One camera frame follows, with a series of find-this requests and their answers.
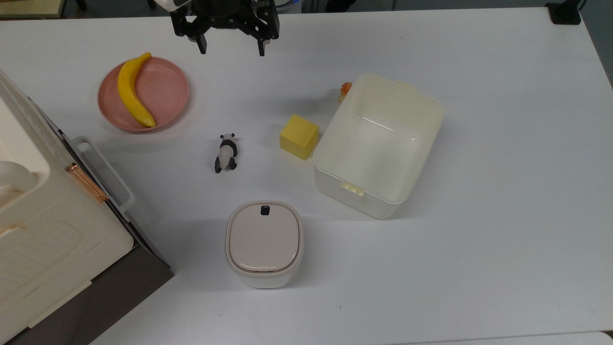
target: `panda figurine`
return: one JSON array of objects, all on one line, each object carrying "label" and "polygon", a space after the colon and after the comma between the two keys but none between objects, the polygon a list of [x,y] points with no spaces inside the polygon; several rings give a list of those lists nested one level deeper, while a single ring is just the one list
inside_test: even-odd
[{"label": "panda figurine", "polygon": [[222,169],[236,169],[236,160],[234,157],[238,154],[234,133],[222,134],[219,137],[222,141],[221,145],[219,145],[219,155],[217,155],[217,159],[215,160],[215,172],[218,174]]}]

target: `container handle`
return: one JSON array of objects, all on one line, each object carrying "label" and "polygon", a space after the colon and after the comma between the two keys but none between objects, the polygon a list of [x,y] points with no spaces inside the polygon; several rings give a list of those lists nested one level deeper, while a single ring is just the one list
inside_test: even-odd
[{"label": "container handle", "polygon": [[98,150],[98,148],[94,144],[92,144],[90,139],[88,137],[86,137],[86,136],[80,136],[80,137],[77,137],[77,138],[73,139],[72,143],[74,144],[74,146],[79,146],[80,144],[88,144],[91,147],[91,149],[94,151],[94,153],[98,156],[98,158],[100,158],[100,161],[102,161],[103,164],[107,167],[107,169],[111,172],[111,174],[113,174],[113,177],[115,178],[115,180],[117,180],[117,182],[119,183],[121,188],[126,192],[126,194],[128,195],[128,200],[126,200],[122,204],[117,204],[116,205],[117,209],[121,213],[124,213],[130,207],[132,207],[134,205],[134,201],[135,201],[134,194],[132,193],[130,188],[128,188],[126,183],[123,182],[121,177],[119,177],[119,174],[117,174],[115,169],[113,169],[113,167],[111,166],[109,161],[106,158],[104,158],[104,156],[102,155],[102,152],[100,152],[100,150]]},{"label": "container handle", "polygon": [[358,198],[362,198],[364,196],[364,193],[366,192],[364,189],[361,189],[360,187],[356,185],[350,184],[347,181],[341,182],[341,187],[348,190],[349,192],[351,192],[351,194],[353,194],[354,196]]}]

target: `copper hinge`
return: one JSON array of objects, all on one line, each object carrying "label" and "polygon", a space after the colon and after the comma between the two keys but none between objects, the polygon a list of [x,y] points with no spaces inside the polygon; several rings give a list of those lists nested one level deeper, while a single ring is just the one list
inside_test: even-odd
[{"label": "copper hinge", "polygon": [[98,187],[98,185],[94,183],[94,181],[92,181],[76,163],[72,163],[71,165],[67,166],[66,172],[69,173],[77,181],[77,183],[85,188],[89,195],[98,201],[98,203],[103,203],[109,199],[106,194],[104,194],[102,189],[100,189],[100,187]]}]

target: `storage box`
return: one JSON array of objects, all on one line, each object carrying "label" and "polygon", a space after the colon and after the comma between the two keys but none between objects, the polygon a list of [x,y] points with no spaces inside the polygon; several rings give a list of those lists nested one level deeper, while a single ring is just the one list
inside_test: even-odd
[{"label": "storage box", "polygon": [[317,188],[388,218],[409,197],[443,117],[439,101],[409,85],[361,75],[313,154]]},{"label": "storage box", "polygon": [[302,259],[304,235],[298,212],[279,201],[237,208],[226,228],[226,260],[245,284],[259,289],[285,285]]}]

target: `banana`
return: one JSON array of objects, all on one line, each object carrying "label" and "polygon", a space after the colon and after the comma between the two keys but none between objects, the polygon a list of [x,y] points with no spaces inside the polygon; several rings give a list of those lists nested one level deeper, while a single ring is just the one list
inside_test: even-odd
[{"label": "banana", "polygon": [[123,104],[130,111],[130,114],[145,127],[155,127],[155,120],[153,120],[153,116],[151,116],[147,108],[139,101],[134,84],[140,67],[150,57],[151,53],[147,52],[138,58],[126,61],[121,67],[119,77],[117,78],[117,90],[119,90],[119,96]]}]

